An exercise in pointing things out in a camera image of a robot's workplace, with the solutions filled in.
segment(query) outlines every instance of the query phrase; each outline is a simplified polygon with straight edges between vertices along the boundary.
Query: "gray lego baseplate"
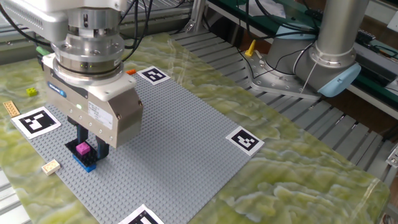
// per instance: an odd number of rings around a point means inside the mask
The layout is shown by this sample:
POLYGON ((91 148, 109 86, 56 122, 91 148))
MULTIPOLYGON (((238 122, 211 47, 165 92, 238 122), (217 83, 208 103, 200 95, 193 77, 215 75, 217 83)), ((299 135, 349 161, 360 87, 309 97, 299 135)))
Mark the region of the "gray lego baseplate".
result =
MULTIPOLYGON (((65 143, 76 128, 56 107, 58 129, 28 140, 100 223, 118 223, 147 205, 164 223, 187 223, 250 157, 226 139, 238 125, 172 80, 152 85, 139 76, 141 132, 87 173, 65 143)), ((95 137, 89 137, 95 144, 95 137)))

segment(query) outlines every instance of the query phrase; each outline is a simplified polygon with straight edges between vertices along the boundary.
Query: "black and white fiducial marker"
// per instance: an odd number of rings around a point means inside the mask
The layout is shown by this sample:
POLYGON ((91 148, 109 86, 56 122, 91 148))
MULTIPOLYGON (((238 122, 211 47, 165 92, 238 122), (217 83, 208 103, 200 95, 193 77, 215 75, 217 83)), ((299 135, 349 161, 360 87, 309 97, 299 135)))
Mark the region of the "black and white fiducial marker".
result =
POLYGON ((164 224, 162 220, 144 204, 133 211, 119 224, 164 224))
POLYGON ((263 141, 241 126, 236 128, 226 138, 249 156, 256 153, 264 144, 263 141))
POLYGON ((35 138, 61 126, 61 123, 44 106, 12 118, 12 121, 28 139, 35 138))
POLYGON ((142 78, 153 85, 169 80, 170 77, 155 66, 137 72, 142 78))

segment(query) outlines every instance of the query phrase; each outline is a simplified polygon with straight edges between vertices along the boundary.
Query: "pink lego brick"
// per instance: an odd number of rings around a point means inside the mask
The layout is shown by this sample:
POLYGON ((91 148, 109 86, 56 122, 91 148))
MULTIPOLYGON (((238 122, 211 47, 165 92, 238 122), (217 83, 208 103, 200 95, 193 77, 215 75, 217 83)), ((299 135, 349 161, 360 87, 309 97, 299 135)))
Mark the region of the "pink lego brick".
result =
POLYGON ((90 151, 90 146, 87 145, 86 142, 83 142, 83 143, 79 144, 78 146, 76 146, 76 150, 80 153, 80 155, 83 156, 84 154, 86 154, 87 152, 90 151))

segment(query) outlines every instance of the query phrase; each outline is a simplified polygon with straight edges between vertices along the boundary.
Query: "yellow object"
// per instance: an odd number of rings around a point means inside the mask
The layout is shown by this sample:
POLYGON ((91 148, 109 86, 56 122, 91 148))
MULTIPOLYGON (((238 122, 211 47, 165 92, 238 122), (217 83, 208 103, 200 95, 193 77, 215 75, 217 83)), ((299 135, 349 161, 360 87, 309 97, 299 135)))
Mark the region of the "yellow object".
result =
POLYGON ((49 162, 48 164, 42 166, 42 170, 46 175, 51 175, 55 171, 59 170, 61 168, 61 165, 56 161, 53 160, 49 162))
POLYGON ((8 113, 10 114, 10 116, 12 118, 20 115, 20 113, 19 113, 17 107, 15 106, 14 102, 7 101, 7 102, 4 102, 3 105, 6 107, 8 113))
POLYGON ((255 46, 255 45, 256 45, 256 40, 253 40, 253 41, 251 42, 251 45, 250 45, 249 50, 247 50, 244 54, 245 54, 246 56, 251 57, 251 56, 253 55, 254 46, 255 46))
POLYGON ((26 89, 26 93, 27 93, 29 96, 35 96, 35 95, 37 95, 37 91, 36 91, 35 88, 26 89))

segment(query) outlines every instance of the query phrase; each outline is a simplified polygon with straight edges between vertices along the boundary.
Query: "marble countertop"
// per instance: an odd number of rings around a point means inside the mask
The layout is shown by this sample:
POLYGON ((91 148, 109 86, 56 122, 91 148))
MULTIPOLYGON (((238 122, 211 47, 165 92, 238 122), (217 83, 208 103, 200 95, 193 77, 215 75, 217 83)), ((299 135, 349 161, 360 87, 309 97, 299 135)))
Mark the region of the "marble countertop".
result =
MULTIPOLYGON (((265 144, 190 221, 206 223, 376 223, 388 187, 300 129, 168 34, 146 37, 125 70, 155 65, 265 144)), ((0 100, 21 113, 45 104, 37 60, 0 66, 0 100), (37 96, 25 89, 34 87, 37 96)), ((0 109, 0 166, 33 223, 97 223, 0 109)))

